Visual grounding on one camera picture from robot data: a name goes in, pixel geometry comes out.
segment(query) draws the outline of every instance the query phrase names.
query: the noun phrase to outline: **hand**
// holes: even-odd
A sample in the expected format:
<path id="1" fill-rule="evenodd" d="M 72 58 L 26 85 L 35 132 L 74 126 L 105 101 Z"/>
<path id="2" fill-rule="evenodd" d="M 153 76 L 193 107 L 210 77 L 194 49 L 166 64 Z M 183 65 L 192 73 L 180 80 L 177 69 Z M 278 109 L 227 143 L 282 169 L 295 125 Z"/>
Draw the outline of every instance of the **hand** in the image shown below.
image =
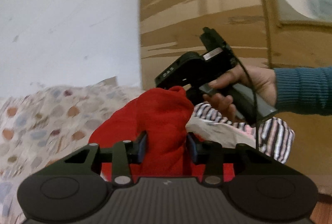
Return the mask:
<path id="1" fill-rule="evenodd" d="M 274 70 L 255 66 L 245 67 L 254 84 L 256 93 L 268 104 L 274 106 L 277 101 L 276 74 Z M 234 83 L 241 83 L 250 87 L 249 80 L 240 65 L 227 71 L 217 80 L 210 82 L 209 85 L 215 89 L 222 89 Z M 215 94 L 213 97 L 204 95 L 203 98 L 211 104 L 212 108 L 218 110 L 223 116 L 226 116 L 233 122 L 237 121 L 235 118 L 236 107 L 233 104 L 232 96 Z"/>

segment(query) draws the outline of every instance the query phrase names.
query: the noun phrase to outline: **red garment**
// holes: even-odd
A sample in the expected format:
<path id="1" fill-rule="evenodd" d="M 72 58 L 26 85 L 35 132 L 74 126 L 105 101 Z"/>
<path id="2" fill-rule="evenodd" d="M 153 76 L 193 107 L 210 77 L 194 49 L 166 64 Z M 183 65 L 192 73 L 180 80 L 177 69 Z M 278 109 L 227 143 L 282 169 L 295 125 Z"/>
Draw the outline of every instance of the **red garment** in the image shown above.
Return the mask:
<path id="1" fill-rule="evenodd" d="M 101 148 L 116 142 L 135 140 L 147 131 L 147 148 L 141 165 L 131 164 L 133 179 L 138 176 L 177 177 L 197 176 L 201 179 L 205 165 L 190 162 L 186 150 L 186 123 L 194 110 L 180 86 L 169 90 L 154 88 L 129 102 L 97 128 L 89 143 Z M 111 165 L 104 163 L 102 173 L 111 180 Z M 224 164 L 224 180 L 233 178 L 232 164 Z"/>

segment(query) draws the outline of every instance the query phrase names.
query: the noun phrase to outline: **floor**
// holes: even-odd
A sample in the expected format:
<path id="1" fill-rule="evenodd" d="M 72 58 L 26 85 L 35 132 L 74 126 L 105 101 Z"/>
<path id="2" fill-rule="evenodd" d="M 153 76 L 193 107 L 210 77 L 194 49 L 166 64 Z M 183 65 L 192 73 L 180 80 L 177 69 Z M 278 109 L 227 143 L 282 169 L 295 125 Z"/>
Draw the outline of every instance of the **floor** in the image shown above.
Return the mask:
<path id="1" fill-rule="evenodd" d="M 316 224 L 332 224 L 332 197 L 320 195 L 319 200 L 312 212 L 311 220 Z"/>
<path id="2" fill-rule="evenodd" d="M 140 86 L 139 0 L 0 0 L 0 97 L 117 76 Z"/>

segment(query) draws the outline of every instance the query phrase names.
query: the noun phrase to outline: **sleeve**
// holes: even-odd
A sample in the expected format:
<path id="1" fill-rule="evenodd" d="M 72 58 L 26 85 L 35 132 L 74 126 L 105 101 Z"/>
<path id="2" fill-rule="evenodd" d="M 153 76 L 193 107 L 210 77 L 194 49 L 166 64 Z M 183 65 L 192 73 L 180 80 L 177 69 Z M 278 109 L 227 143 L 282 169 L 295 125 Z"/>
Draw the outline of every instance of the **sleeve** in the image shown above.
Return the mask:
<path id="1" fill-rule="evenodd" d="M 332 67 L 274 71 L 279 111 L 332 115 Z"/>

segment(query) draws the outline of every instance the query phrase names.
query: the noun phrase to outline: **brown cardboard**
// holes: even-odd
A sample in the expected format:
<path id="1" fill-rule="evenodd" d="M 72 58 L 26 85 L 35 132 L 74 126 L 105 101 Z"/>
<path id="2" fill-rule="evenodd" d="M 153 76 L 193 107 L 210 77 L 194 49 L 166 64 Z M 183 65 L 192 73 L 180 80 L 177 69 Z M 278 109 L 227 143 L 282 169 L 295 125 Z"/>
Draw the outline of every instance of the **brown cardboard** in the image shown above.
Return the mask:
<path id="1" fill-rule="evenodd" d="M 144 89 L 181 54 L 205 51 L 199 40 L 205 26 L 215 28 L 245 64 L 332 65 L 332 24 L 304 17 L 285 0 L 140 0 L 140 26 Z M 296 133 L 288 164 L 332 194 L 332 183 L 322 178 L 332 175 L 332 117 L 280 117 Z"/>

